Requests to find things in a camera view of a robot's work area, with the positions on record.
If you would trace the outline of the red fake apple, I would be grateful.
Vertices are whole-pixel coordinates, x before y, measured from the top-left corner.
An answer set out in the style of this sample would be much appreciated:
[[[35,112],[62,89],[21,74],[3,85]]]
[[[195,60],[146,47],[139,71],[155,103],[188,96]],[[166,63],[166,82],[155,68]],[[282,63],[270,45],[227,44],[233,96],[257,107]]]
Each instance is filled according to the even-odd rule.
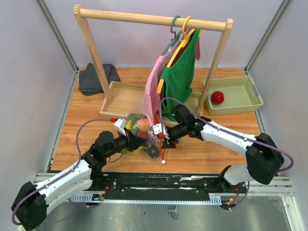
[[[211,102],[215,105],[220,105],[224,102],[225,97],[223,92],[215,91],[211,94]]]

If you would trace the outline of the clear zip top bag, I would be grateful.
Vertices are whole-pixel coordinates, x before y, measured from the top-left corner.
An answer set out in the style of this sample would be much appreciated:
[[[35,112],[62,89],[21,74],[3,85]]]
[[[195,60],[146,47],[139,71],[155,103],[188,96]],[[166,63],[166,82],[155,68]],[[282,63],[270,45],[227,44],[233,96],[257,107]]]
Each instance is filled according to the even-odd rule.
[[[137,154],[147,154],[150,158],[158,160],[161,158],[160,139],[154,134],[150,127],[148,118],[143,114],[127,114],[125,128],[129,129],[132,134],[145,139],[145,143],[136,151]]]

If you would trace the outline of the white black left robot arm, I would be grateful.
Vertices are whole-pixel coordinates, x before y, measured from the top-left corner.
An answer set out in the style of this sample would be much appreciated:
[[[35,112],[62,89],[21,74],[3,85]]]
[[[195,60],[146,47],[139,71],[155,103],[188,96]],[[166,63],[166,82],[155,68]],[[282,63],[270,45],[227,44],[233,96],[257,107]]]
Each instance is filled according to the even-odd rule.
[[[80,191],[91,188],[96,191],[103,185],[101,169],[107,158],[124,149],[133,152],[145,143],[145,139],[125,129],[117,138],[109,131],[103,131],[79,160],[53,177],[33,184],[24,183],[11,210],[12,222],[31,231],[39,226],[59,204]]]

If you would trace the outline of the small dark fake plum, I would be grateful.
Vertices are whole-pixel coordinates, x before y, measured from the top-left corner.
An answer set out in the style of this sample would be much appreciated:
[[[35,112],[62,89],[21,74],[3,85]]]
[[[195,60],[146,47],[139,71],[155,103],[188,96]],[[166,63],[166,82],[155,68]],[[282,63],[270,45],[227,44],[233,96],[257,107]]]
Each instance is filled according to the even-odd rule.
[[[160,156],[160,151],[156,146],[151,146],[147,149],[147,154],[153,158],[156,159]]]

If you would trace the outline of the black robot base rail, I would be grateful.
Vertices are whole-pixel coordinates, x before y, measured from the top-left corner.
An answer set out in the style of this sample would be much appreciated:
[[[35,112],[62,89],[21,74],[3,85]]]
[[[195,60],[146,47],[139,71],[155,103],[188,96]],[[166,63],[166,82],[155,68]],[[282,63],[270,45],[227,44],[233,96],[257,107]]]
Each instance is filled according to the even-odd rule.
[[[217,174],[99,173],[89,188],[89,203],[210,202],[210,194],[245,193],[244,182],[230,185]]]

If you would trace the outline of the dark purple fake eggplant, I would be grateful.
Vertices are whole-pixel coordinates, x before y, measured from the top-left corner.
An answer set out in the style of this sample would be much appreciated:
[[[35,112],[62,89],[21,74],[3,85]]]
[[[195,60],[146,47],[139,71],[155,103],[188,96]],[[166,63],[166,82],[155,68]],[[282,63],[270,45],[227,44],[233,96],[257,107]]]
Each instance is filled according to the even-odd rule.
[[[151,147],[152,144],[154,142],[154,138],[151,134],[147,134],[147,138],[146,138],[146,146],[147,147]]]

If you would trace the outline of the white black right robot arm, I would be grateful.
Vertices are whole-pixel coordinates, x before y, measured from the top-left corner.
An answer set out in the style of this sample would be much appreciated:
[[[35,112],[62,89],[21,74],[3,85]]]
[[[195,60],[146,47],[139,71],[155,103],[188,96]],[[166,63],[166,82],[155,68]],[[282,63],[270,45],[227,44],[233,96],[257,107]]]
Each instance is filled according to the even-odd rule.
[[[224,146],[245,157],[246,162],[237,166],[227,166],[214,180],[214,188],[230,192],[239,183],[255,180],[268,185],[284,164],[272,138],[260,133],[248,135],[220,126],[205,118],[195,117],[184,105],[177,105],[171,111],[177,125],[165,127],[166,137],[162,148],[175,148],[179,139],[185,136]]]

